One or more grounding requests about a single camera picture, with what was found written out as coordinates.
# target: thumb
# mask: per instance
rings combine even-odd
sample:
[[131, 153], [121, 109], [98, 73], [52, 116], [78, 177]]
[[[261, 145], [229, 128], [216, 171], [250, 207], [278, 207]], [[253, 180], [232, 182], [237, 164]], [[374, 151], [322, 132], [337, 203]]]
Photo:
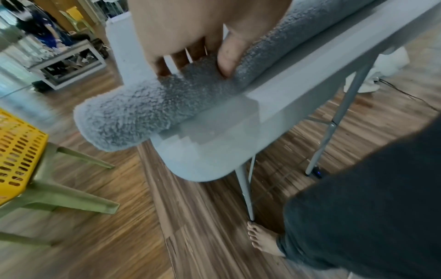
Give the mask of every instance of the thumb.
[[217, 54], [217, 65], [220, 73], [229, 78], [239, 65], [242, 55], [249, 49], [253, 42], [243, 40], [234, 33], [229, 32]]

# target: metal table leg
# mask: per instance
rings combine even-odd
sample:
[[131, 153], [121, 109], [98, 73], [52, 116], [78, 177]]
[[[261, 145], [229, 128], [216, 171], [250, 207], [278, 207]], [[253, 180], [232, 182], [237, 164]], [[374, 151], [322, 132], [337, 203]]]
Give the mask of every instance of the metal table leg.
[[346, 111], [349, 109], [349, 106], [354, 102], [355, 97], [357, 96], [358, 89], [362, 86], [364, 80], [368, 76], [369, 71], [372, 69], [373, 64], [375, 63], [376, 58], [369, 64], [366, 64], [361, 68], [359, 71], [357, 71], [357, 74], [355, 75], [355, 78], [348, 90], [348, 92], [345, 94], [345, 97], [343, 98], [343, 101], [341, 102], [339, 109], [335, 113], [334, 117], [332, 118], [331, 123], [329, 124], [328, 129], [326, 130], [325, 135], [323, 136], [322, 141], [320, 142], [320, 146], [318, 150], [314, 153], [308, 167], [306, 168], [306, 175], [310, 175], [312, 172], [312, 169], [317, 164], [317, 161], [320, 159], [320, 156], [325, 151], [326, 146], [328, 145], [329, 141], [332, 138], [332, 135], [334, 134], [335, 130], [339, 126], [341, 120], [346, 114]]
[[247, 167], [245, 164], [242, 164], [240, 167], [236, 169], [237, 180], [239, 180], [239, 185], [242, 190], [243, 198], [245, 199], [245, 203], [248, 208], [249, 219], [254, 222], [254, 210], [253, 210], [253, 202], [251, 201], [251, 177], [253, 175], [253, 167], [256, 156], [253, 156], [251, 160], [251, 167], [249, 170], [249, 174], [247, 175]]

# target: pant leg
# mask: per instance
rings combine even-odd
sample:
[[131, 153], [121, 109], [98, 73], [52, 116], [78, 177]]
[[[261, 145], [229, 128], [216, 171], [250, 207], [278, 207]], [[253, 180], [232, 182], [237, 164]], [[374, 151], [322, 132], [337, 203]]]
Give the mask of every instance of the pant leg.
[[368, 278], [441, 274], [441, 118], [295, 195], [278, 246], [288, 259]]

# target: towel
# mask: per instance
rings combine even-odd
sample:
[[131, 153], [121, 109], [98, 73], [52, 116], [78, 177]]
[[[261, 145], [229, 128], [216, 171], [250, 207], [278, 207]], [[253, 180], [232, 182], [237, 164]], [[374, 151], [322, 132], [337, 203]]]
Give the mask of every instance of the towel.
[[211, 56], [165, 79], [125, 85], [85, 100], [74, 109], [75, 123], [95, 147], [118, 151], [136, 146], [153, 133], [240, 94], [260, 74], [295, 47], [374, 0], [295, 0], [292, 9], [243, 57], [224, 79]]

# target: black power cord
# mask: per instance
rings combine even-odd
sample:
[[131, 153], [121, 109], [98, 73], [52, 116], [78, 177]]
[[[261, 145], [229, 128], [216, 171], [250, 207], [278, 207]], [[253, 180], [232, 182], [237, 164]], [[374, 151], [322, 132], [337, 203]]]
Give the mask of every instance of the black power cord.
[[408, 96], [409, 98], [413, 99], [413, 100], [419, 100], [422, 101], [423, 103], [425, 103], [429, 108], [431, 108], [432, 110], [436, 111], [436, 112], [440, 112], [439, 109], [435, 108], [434, 106], [430, 105], [428, 102], [426, 102], [425, 100], [418, 98], [412, 94], [409, 94], [401, 89], [399, 89], [398, 87], [396, 87], [395, 85], [393, 85], [392, 83], [386, 81], [386, 80], [382, 80], [382, 79], [378, 79], [379, 82], [386, 84], [387, 86], [392, 87], [393, 89], [397, 90], [398, 92], [403, 93], [404, 95]]

